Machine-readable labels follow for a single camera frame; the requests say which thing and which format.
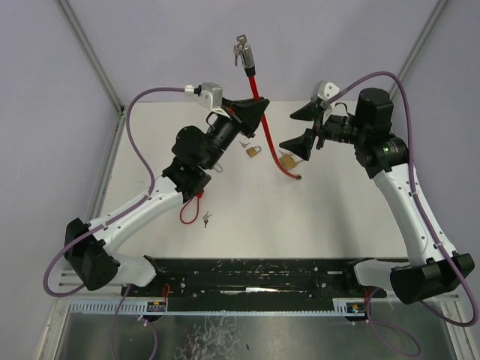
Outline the large brass padlock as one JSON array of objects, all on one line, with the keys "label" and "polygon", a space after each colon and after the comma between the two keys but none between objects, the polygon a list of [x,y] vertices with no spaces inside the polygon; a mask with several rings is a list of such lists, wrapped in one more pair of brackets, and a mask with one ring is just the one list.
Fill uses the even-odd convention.
[{"label": "large brass padlock", "polygon": [[279,162],[285,170],[292,170],[297,167],[303,160],[292,152],[280,150]]}]

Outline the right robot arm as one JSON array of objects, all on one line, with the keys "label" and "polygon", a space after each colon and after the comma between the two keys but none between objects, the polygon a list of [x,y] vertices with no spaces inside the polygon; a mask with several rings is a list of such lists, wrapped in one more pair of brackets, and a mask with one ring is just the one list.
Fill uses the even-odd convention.
[{"label": "right robot arm", "polygon": [[291,114],[291,119],[313,126],[280,147],[308,161],[312,149],[325,141],[353,146],[358,163],[385,197],[405,243],[407,262],[378,259],[353,264],[355,281],[366,287],[392,291],[404,303],[412,304],[455,290],[457,273],[467,276],[473,258],[459,254],[443,233],[409,165],[408,147],[392,133],[394,104],[389,93],[366,88],[358,96],[353,115],[334,115],[334,96],[340,89],[332,82],[320,82],[310,102]]}]

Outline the red cable lock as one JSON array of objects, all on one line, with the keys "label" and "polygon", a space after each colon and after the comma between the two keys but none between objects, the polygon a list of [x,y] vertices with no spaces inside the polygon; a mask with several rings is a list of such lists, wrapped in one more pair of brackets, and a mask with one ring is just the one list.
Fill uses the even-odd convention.
[{"label": "red cable lock", "polygon": [[[254,55],[252,52],[251,45],[248,42],[247,36],[245,34],[241,34],[236,37],[235,44],[233,46],[234,52],[234,64],[235,66],[238,65],[239,61],[241,61],[241,65],[243,67],[244,73],[248,79],[248,83],[250,86],[250,90],[255,101],[260,99],[260,94],[257,87],[256,81],[256,66],[254,61]],[[261,117],[261,125],[263,129],[263,133],[265,136],[265,140],[270,151],[272,160],[276,167],[285,175],[290,177],[291,179],[301,180],[302,177],[300,175],[294,174],[290,172],[288,169],[285,169],[280,160],[277,156],[277,152],[273,143],[272,135],[269,130],[269,124],[266,118],[266,115],[263,114]]]}]

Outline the small brass padlock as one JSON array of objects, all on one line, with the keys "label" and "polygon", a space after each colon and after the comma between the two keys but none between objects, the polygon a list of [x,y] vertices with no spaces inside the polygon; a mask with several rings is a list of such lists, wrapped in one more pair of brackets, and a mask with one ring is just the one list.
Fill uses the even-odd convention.
[{"label": "small brass padlock", "polygon": [[261,151],[262,151],[262,148],[259,145],[249,147],[245,150],[246,154],[250,158],[257,156]]},{"label": "small brass padlock", "polygon": [[217,172],[217,173],[222,173],[224,171],[223,167],[219,164],[219,163],[216,163],[214,165],[214,170]]}]

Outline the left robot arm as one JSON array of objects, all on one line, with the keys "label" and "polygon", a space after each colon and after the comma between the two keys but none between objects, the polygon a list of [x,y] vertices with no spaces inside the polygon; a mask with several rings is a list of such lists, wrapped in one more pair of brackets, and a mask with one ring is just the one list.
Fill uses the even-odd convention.
[{"label": "left robot arm", "polygon": [[175,137],[172,163],[149,188],[103,217],[66,227],[64,258],[82,285],[99,290],[113,280],[138,287],[148,285],[157,272],[145,256],[124,256],[117,250],[136,232],[162,214],[200,194],[213,169],[239,135],[254,137],[269,100],[222,99],[220,112],[207,131],[189,125]]}]

